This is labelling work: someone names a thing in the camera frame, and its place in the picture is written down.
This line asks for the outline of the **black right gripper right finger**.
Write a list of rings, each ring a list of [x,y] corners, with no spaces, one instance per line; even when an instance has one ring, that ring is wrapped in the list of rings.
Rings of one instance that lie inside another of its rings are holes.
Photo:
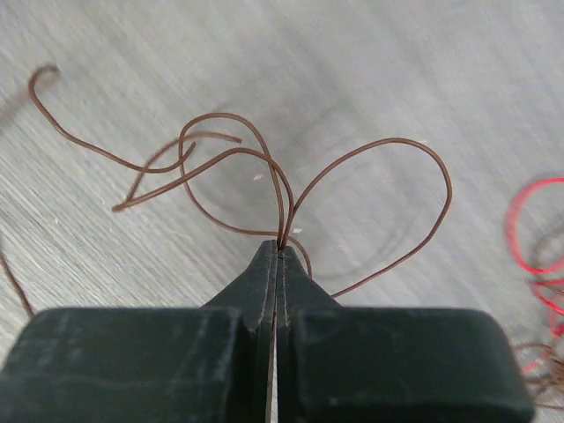
[[[508,338],[468,308],[337,303],[291,248],[278,255],[282,422],[530,422]]]

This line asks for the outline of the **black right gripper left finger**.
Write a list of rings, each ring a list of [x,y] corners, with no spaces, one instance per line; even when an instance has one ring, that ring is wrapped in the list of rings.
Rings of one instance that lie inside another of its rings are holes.
[[[278,249],[198,308],[51,308],[1,370],[4,422],[267,422]]]

